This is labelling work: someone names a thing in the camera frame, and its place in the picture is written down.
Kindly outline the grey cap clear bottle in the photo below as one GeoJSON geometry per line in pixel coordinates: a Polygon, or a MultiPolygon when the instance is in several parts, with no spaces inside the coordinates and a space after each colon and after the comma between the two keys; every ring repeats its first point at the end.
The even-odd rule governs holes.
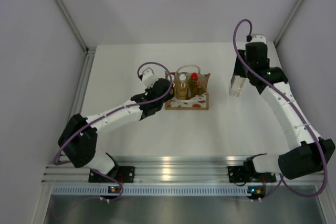
{"type": "Polygon", "coordinates": [[[239,75],[232,75],[229,86],[229,95],[233,97],[239,97],[245,80],[246,78],[239,75]]]}

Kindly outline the red cap yellow bottle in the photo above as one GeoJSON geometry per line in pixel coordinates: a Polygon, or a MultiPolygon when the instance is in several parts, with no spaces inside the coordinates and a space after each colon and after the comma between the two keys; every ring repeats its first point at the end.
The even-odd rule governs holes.
{"type": "Polygon", "coordinates": [[[189,86],[189,98],[194,98],[197,95],[201,94],[201,86],[198,80],[198,74],[196,72],[193,72],[188,80],[188,86],[189,86]]]}

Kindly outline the watermelon print canvas bag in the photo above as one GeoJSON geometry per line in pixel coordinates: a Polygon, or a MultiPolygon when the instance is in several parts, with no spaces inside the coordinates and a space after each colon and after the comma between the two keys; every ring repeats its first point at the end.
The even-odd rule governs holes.
{"type": "Polygon", "coordinates": [[[184,65],[179,67],[175,72],[175,80],[173,82],[173,91],[174,97],[165,103],[166,110],[208,110],[209,109],[209,92],[207,91],[207,85],[209,78],[211,76],[210,73],[203,74],[201,73],[201,68],[197,65],[184,65]],[[179,74],[185,74],[187,77],[187,85],[188,80],[193,72],[198,74],[198,80],[201,86],[201,94],[195,96],[194,98],[189,98],[189,86],[188,86],[188,99],[187,100],[179,100],[177,98],[177,83],[179,74]]]}

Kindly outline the white cap amber bottle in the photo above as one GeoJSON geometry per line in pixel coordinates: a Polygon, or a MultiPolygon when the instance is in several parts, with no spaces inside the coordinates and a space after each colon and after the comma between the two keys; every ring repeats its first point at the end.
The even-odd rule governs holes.
{"type": "Polygon", "coordinates": [[[168,74],[167,75],[167,79],[168,80],[172,80],[173,82],[174,82],[174,80],[175,80],[175,74],[172,72],[172,73],[170,73],[170,74],[168,74]]]}
{"type": "Polygon", "coordinates": [[[188,85],[187,85],[187,77],[185,74],[179,74],[179,79],[177,83],[177,98],[179,100],[187,100],[188,99],[188,85]]]}

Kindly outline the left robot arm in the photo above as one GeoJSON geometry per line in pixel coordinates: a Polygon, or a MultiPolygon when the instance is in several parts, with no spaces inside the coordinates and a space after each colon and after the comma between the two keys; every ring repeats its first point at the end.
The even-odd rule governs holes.
{"type": "Polygon", "coordinates": [[[54,164],[66,163],[59,161],[60,154],[64,153],[67,162],[75,168],[89,168],[108,182],[116,180],[119,165],[110,154],[97,150],[99,141],[107,133],[159,112],[173,95],[171,81],[159,78],[145,92],[132,96],[114,109],[87,117],[79,113],[73,115],[58,140],[60,149],[54,158],[54,164]]]}

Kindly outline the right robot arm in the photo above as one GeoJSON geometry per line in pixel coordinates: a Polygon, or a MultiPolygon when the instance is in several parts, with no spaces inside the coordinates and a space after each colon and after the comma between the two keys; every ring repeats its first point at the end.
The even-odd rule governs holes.
{"type": "Polygon", "coordinates": [[[229,93],[239,96],[245,80],[268,103],[286,137],[289,150],[283,154],[257,154],[245,161],[244,174],[257,180],[263,173],[280,173],[287,179],[323,170],[335,151],[331,139],[323,139],[299,108],[280,67],[271,67],[264,42],[248,42],[238,51],[229,93]]]}

